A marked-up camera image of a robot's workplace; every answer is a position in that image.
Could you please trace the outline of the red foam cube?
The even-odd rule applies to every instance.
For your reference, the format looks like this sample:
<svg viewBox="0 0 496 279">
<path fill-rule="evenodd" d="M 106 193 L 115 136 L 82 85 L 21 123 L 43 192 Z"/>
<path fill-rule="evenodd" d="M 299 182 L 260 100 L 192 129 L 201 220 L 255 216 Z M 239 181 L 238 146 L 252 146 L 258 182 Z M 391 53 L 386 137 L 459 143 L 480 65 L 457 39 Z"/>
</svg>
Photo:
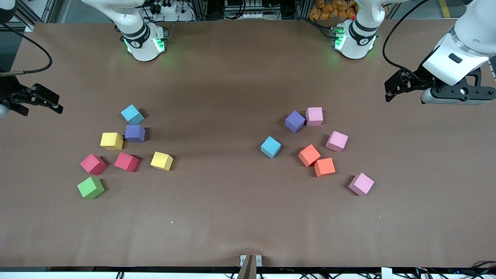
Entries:
<svg viewBox="0 0 496 279">
<path fill-rule="evenodd" d="M 90 153 L 85 159 L 80 162 L 80 166 L 89 174 L 98 176 L 100 175 L 107 167 L 107 164 L 101 159 L 92 153 Z"/>
<path fill-rule="evenodd" d="M 121 152 L 114 163 L 114 166 L 129 172 L 135 172 L 140 159 L 132 155 Z"/>
</svg>

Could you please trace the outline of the purple foam cube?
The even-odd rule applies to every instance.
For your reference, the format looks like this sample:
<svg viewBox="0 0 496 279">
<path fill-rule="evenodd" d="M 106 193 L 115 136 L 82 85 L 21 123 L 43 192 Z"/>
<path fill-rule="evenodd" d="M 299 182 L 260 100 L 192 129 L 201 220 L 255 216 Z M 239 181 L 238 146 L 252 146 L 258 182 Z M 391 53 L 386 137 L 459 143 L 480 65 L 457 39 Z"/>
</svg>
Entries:
<svg viewBox="0 0 496 279">
<path fill-rule="evenodd" d="M 297 133 L 304 124 L 305 117 L 296 110 L 292 111 L 284 122 L 285 127 L 293 133 Z"/>
<path fill-rule="evenodd" d="M 124 139 L 131 143 L 143 143 L 146 130 L 141 125 L 126 125 Z"/>
</svg>

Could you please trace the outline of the orange foam cube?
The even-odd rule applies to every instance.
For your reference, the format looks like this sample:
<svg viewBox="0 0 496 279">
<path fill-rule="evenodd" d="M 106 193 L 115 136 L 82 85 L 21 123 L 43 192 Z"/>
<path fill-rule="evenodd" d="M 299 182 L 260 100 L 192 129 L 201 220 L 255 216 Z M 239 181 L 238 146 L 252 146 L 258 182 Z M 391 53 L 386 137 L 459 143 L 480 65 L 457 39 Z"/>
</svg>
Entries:
<svg viewBox="0 0 496 279">
<path fill-rule="evenodd" d="M 309 167 L 321 158 L 321 154 L 314 145 L 310 144 L 300 151 L 298 157 L 305 167 Z"/>
<path fill-rule="evenodd" d="M 336 173 L 332 158 L 324 158 L 315 161 L 314 168 L 317 177 L 329 176 Z"/>
</svg>

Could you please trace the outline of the yellow foam cube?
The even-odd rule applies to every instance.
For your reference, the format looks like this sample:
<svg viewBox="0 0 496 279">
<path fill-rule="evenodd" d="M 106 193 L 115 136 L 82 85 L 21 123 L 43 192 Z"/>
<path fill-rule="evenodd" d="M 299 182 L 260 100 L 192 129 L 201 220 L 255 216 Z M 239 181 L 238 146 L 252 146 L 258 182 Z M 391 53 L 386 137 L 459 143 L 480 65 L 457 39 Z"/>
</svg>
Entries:
<svg viewBox="0 0 496 279">
<path fill-rule="evenodd" d="M 170 154 L 154 152 L 150 165 L 156 169 L 170 171 L 173 160 Z"/>
<path fill-rule="evenodd" d="M 122 150 L 124 138 L 119 133 L 103 133 L 100 146 L 105 150 Z"/>
</svg>

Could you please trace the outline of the cyan foam cube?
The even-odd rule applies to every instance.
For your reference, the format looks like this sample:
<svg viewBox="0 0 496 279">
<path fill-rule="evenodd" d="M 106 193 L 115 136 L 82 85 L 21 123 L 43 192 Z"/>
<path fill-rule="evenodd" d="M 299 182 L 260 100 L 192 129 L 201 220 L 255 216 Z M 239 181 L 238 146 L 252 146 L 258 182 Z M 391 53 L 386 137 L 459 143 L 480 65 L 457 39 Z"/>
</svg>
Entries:
<svg viewBox="0 0 496 279">
<path fill-rule="evenodd" d="M 262 143 L 260 150 L 269 158 L 274 158 L 280 151 L 282 144 L 271 136 L 268 136 Z"/>
<path fill-rule="evenodd" d="M 130 125 L 138 125 L 145 119 L 142 113 L 140 113 L 138 108 L 136 108 L 133 104 L 122 110 L 121 115 Z"/>
</svg>

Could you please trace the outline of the pink foam cube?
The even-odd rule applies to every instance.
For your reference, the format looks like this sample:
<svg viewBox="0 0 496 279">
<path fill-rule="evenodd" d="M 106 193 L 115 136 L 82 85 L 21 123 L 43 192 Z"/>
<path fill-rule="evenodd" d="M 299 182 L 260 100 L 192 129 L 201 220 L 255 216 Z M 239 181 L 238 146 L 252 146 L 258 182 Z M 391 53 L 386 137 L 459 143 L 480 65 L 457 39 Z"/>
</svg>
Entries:
<svg viewBox="0 0 496 279">
<path fill-rule="evenodd" d="M 365 196 L 370 192 L 374 185 L 374 180 L 365 173 L 360 173 L 348 185 L 348 188 L 358 196 Z"/>
<path fill-rule="evenodd" d="M 309 107 L 305 111 L 305 125 L 320 126 L 324 121 L 324 114 L 321 107 Z"/>
<path fill-rule="evenodd" d="M 337 131 L 333 131 L 330 134 L 325 147 L 335 152 L 342 152 L 346 146 L 348 138 L 349 136 L 345 134 L 342 134 Z"/>
</svg>

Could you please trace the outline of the green foam cube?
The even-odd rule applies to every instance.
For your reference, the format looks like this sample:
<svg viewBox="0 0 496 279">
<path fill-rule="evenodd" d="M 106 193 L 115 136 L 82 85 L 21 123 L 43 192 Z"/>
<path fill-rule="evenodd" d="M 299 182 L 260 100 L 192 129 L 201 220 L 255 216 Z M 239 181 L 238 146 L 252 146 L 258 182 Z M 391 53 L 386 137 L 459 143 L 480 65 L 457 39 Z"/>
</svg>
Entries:
<svg viewBox="0 0 496 279">
<path fill-rule="evenodd" d="M 105 192 L 100 179 L 89 177 L 77 185 L 82 198 L 94 199 Z"/>
</svg>

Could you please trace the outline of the bag of orange fruit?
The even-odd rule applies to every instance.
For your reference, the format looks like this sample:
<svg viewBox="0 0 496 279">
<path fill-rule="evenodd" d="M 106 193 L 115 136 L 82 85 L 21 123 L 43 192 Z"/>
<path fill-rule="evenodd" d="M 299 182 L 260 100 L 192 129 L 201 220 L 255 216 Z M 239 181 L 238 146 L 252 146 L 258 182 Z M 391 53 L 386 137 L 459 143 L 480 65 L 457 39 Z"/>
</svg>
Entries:
<svg viewBox="0 0 496 279">
<path fill-rule="evenodd" d="M 312 21 L 325 21 L 333 17 L 354 19 L 358 9 L 354 0 L 313 0 L 308 17 Z"/>
</svg>

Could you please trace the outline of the white power strip with plugs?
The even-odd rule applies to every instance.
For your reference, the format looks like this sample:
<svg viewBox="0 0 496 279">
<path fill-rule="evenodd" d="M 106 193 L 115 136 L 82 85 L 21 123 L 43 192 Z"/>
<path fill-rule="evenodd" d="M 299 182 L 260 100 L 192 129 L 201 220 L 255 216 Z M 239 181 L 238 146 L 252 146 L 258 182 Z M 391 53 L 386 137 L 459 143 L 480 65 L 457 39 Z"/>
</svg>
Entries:
<svg viewBox="0 0 496 279">
<path fill-rule="evenodd" d="M 154 0 L 150 2 L 152 14 L 175 14 L 178 9 L 176 0 Z"/>
</svg>

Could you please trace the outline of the aluminium frame rail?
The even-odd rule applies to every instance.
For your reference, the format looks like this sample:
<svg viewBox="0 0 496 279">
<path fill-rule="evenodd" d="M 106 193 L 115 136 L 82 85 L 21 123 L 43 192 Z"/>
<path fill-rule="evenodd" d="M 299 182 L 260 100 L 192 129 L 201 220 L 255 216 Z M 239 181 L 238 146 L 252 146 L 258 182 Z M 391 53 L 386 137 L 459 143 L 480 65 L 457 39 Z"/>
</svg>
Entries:
<svg viewBox="0 0 496 279">
<path fill-rule="evenodd" d="M 15 18 L 25 32 L 32 32 L 37 22 L 55 23 L 61 0 L 17 0 Z"/>
</svg>

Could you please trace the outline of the metal table edge bracket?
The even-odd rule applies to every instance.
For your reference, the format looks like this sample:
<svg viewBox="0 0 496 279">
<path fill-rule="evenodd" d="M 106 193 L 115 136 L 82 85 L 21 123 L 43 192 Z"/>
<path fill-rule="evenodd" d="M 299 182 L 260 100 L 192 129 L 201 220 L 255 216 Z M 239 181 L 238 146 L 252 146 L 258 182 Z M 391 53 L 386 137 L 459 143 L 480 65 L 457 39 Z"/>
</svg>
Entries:
<svg viewBox="0 0 496 279">
<path fill-rule="evenodd" d="M 245 262 L 245 260 L 246 260 L 247 257 L 248 257 L 247 255 L 241 255 L 239 257 L 239 266 L 240 267 L 243 265 L 243 263 Z M 256 259 L 256 266 L 257 267 L 263 267 L 263 258 L 262 258 L 262 255 L 254 255 L 253 257 Z"/>
</svg>

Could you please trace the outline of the brown tapered post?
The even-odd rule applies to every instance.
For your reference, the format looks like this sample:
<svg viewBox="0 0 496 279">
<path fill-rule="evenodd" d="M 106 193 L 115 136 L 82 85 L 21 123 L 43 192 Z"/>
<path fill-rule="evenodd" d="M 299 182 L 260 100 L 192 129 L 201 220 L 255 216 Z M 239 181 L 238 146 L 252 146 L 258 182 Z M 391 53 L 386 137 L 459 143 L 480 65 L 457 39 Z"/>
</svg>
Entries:
<svg viewBox="0 0 496 279">
<path fill-rule="evenodd" d="M 253 255 L 247 255 L 243 260 L 237 279 L 256 279 L 257 261 Z"/>
</svg>

